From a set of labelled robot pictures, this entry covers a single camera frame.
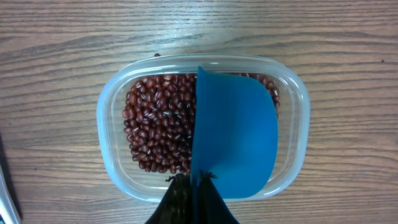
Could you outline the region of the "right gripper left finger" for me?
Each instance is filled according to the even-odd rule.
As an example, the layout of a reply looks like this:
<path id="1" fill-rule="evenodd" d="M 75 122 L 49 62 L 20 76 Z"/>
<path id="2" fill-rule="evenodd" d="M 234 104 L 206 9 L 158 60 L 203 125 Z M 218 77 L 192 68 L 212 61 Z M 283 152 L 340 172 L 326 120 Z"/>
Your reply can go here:
<path id="1" fill-rule="evenodd" d="M 166 181 L 171 184 L 146 224 L 191 224 L 192 188 L 190 176 L 177 174 L 170 176 Z"/>

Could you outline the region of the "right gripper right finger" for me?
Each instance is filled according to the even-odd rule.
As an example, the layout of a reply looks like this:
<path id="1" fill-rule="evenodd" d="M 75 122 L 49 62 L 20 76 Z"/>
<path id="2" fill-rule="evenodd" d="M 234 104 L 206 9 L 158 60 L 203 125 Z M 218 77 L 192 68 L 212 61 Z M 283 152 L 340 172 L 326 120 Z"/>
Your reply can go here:
<path id="1" fill-rule="evenodd" d="M 201 224 L 239 224 L 218 193 L 211 172 L 200 171 L 198 221 Z"/>

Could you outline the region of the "blue measuring scoop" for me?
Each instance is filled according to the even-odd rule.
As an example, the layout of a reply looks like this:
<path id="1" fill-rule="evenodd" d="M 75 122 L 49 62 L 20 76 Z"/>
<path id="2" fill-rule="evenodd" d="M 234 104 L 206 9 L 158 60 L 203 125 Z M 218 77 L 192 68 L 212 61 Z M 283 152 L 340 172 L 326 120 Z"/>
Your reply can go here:
<path id="1" fill-rule="evenodd" d="M 249 198 L 274 168 L 278 124 L 274 102 L 258 80 L 199 67 L 192 149 L 193 222 L 198 221 L 200 171 L 211 172 L 222 199 Z"/>

